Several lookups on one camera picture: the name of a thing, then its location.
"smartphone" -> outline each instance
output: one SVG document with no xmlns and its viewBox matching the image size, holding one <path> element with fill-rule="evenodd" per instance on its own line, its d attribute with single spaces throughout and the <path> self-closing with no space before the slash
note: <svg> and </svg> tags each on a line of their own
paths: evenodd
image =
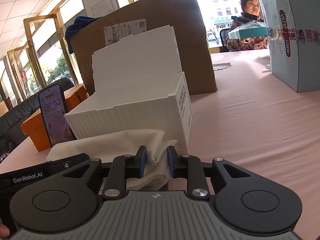
<svg viewBox="0 0 320 240">
<path fill-rule="evenodd" d="M 256 21 L 258 17 L 256 15 L 250 14 L 250 13 L 243 13 L 243 19 L 248 21 Z"/>
<path fill-rule="evenodd" d="M 75 136 L 64 117 L 67 104 L 62 85 L 51 84 L 38 95 L 41 115 L 51 147 L 60 142 L 75 140 Z"/>
</svg>

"woman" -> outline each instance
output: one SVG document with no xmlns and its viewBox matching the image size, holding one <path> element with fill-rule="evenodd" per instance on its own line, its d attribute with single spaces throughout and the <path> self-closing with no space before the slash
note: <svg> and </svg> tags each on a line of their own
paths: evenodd
<svg viewBox="0 0 320 240">
<path fill-rule="evenodd" d="M 259 0 L 241 0 L 242 11 L 258 16 L 258 21 L 263 22 L 259 18 L 260 14 L 260 3 Z M 233 21 L 230 26 L 230 31 L 243 25 L 239 21 Z M 252 49 L 266 49 L 268 46 L 268 39 L 266 36 L 246 38 L 246 39 L 229 39 L 226 40 L 226 46 L 231 51 L 240 51 L 240 50 L 252 50 Z"/>
</svg>

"woman's hand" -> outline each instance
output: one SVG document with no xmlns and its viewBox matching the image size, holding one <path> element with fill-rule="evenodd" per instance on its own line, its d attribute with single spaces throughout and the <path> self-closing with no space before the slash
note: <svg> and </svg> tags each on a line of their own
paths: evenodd
<svg viewBox="0 0 320 240">
<path fill-rule="evenodd" d="M 10 230 L 4 224 L 0 223 L 0 237 L 8 237 L 10 235 Z"/>
<path fill-rule="evenodd" d="M 248 39 L 239 39 L 239 41 L 240 41 L 243 45 L 246 45 L 246 44 L 248 44 L 248 42 L 249 42 Z"/>
</svg>

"teal box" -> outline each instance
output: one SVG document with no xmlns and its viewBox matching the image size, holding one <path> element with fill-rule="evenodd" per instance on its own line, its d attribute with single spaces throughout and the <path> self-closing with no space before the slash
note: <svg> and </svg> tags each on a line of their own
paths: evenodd
<svg viewBox="0 0 320 240">
<path fill-rule="evenodd" d="M 228 36 L 230 39 L 245 39 L 251 37 L 258 37 L 258 36 L 267 36 L 268 31 L 266 27 L 254 27 L 248 28 L 243 30 L 236 30 L 229 32 Z"/>
</svg>

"ceiling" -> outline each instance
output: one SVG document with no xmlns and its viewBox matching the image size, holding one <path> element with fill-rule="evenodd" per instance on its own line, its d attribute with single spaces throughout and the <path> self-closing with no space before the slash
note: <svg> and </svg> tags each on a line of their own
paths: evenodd
<svg viewBox="0 0 320 240">
<path fill-rule="evenodd" d="M 23 19 L 38 15 L 49 0 L 0 0 L 0 58 L 17 47 L 24 35 Z"/>
</svg>

